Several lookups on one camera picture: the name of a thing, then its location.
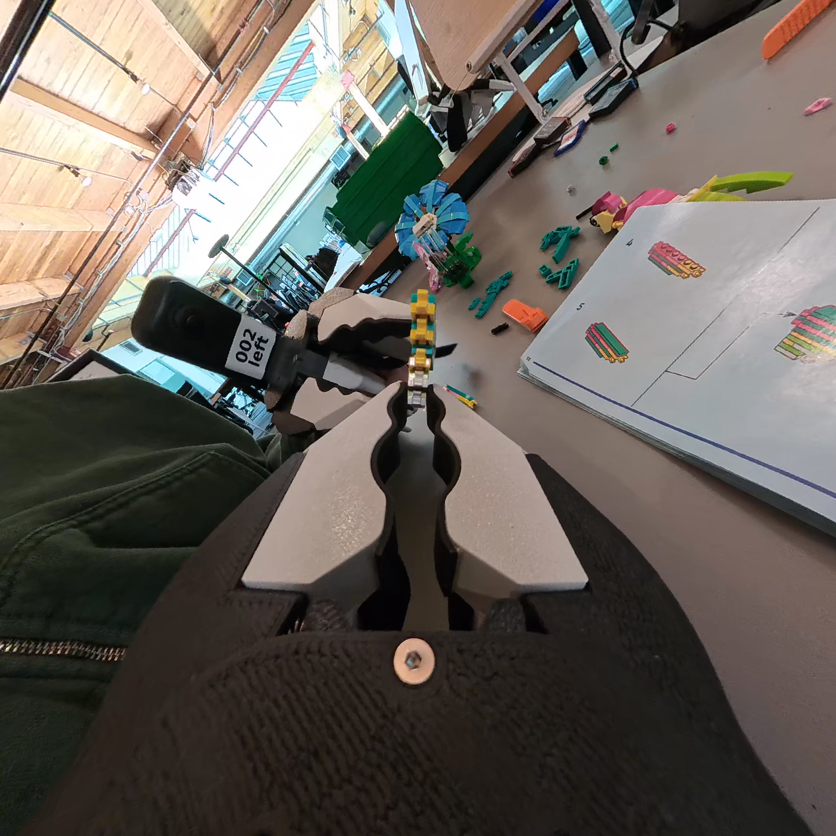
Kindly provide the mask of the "wooden background table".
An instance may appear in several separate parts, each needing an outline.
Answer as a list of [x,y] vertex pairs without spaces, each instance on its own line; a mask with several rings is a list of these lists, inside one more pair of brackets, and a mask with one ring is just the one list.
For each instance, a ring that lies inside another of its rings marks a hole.
[[505,54],[506,44],[539,5],[540,2],[528,1],[392,2],[418,115],[424,117],[431,109],[427,70],[431,70],[440,86],[460,93],[471,88],[494,64],[507,78],[503,88],[513,90],[538,122],[546,124],[548,110],[539,102],[538,90],[561,65],[570,61],[580,45],[570,27],[537,65],[545,73],[543,80],[536,81],[533,75],[522,78],[513,68],[513,60],[547,23],[562,15],[570,2],[558,2],[522,45]]

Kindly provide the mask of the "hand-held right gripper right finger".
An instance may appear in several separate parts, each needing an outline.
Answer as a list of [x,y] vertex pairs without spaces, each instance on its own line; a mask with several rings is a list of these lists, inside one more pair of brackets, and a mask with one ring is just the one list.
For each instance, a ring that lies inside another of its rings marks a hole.
[[435,570],[446,597],[517,599],[583,590],[589,581],[523,448],[431,387],[432,464],[444,484]]

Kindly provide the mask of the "multicoloured lego wing assembly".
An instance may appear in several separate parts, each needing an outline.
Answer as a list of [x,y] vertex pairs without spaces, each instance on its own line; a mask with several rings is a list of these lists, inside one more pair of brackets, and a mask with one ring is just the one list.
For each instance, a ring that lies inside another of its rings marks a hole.
[[407,408],[424,409],[435,360],[435,295],[427,289],[412,294],[410,302],[411,354],[408,360]]

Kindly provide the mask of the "person's left forearm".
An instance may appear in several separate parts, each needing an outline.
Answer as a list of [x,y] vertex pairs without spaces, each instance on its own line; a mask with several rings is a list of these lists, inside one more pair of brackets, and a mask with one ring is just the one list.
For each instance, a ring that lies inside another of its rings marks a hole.
[[315,431],[257,441],[212,409],[131,374],[2,391],[2,521],[205,453],[264,478]]

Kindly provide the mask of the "blue lego flower model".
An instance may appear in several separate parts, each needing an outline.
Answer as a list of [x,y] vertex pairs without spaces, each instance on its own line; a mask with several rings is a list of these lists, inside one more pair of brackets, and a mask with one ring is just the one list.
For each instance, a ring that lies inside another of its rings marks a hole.
[[395,240],[403,256],[424,265],[432,292],[473,285],[482,255],[466,231],[469,220],[464,200],[443,180],[428,182],[405,198]]

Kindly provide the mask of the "dark green jacket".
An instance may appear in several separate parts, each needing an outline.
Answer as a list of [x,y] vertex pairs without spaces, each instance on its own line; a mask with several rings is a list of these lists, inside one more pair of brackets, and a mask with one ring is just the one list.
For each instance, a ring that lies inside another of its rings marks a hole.
[[183,561],[268,474],[250,442],[2,449],[2,834],[73,762]]

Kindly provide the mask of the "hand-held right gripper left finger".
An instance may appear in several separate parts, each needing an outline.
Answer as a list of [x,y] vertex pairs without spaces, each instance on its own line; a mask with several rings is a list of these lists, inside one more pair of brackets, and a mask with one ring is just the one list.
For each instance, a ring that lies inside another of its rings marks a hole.
[[404,384],[392,383],[310,445],[242,584],[358,610],[380,587],[393,527],[387,483],[401,463]]

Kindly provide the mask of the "black flat box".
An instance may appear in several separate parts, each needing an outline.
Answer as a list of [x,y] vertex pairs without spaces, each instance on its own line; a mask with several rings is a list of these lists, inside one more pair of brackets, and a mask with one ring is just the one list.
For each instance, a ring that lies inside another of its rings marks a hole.
[[597,122],[613,115],[639,89],[639,80],[631,74],[612,84],[590,108],[588,121]]

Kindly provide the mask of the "scattered teal lego pieces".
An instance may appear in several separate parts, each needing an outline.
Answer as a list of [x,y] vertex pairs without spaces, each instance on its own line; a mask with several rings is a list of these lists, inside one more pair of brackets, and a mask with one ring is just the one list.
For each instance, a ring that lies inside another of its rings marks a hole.
[[[575,277],[580,270],[580,260],[570,258],[569,253],[573,243],[580,237],[581,228],[577,225],[557,226],[543,235],[539,250],[549,252],[549,261],[538,267],[538,275],[543,282],[560,291],[569,291],[574,284]],[[480,295],[475,296],[468,304],[467,310],[475,319],[483,319],[496,299],[511,284],[514,271],[509,269],[489,282]]]

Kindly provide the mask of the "pink lego bird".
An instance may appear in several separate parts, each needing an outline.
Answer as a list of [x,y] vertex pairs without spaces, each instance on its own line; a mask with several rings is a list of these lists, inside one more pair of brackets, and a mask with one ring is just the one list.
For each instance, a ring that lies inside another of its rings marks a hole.
[[590,208],[590,225],[598,227],[604,234],[616,233],[642,207],[685,202],[686,199],[687,195],[664,188],[645,190],[630,201],[606,192]]

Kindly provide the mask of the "lime green lego piece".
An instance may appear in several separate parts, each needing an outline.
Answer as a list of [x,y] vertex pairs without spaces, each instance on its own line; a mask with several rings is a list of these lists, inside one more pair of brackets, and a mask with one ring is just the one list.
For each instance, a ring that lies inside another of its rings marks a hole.
[[793,172],[745,172],[723,177],[713,176],[704,185],[682,197],[683,202],[739,202],[747,196],[779,189],[793,178]]

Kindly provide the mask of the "long orange lego tool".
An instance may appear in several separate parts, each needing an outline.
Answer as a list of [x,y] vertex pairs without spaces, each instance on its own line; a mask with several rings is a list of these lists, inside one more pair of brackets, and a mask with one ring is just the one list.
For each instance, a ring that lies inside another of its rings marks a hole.
[[806,26],[834,4],[834,1],[799,1],[765,35],[761,57],[770,60],[787,46]]

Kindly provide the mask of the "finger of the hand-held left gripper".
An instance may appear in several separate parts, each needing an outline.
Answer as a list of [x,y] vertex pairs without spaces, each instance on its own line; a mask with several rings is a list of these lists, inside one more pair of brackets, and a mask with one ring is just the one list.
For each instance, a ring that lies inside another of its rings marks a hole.
[[395,382],[395,367],[346,358],[303,358],[287,364],[287,432],[329,431]]
[[411,306],[367,293],[325,293],[317,300],[317,342],[350,354],[361,350],[408,361]]

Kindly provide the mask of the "orange lego piece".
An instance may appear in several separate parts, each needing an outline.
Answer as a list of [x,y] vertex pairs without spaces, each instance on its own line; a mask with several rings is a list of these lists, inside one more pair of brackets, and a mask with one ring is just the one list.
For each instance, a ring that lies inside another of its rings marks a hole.
[[531,334],[538,333],[549,321],[549,316],[541,308],[530,306],[516,298],[509,299],[503,305],[502,313]]

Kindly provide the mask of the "green room divider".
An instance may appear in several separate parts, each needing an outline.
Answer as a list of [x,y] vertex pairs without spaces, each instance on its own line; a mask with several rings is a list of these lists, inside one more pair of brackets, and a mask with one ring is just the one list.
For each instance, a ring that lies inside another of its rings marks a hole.
[[430,128],[406,113],[339,190],[324,212],[326,224],[348,245],[365,246],[378,225],[395,225],[408,195],[443,171],[441,153]]

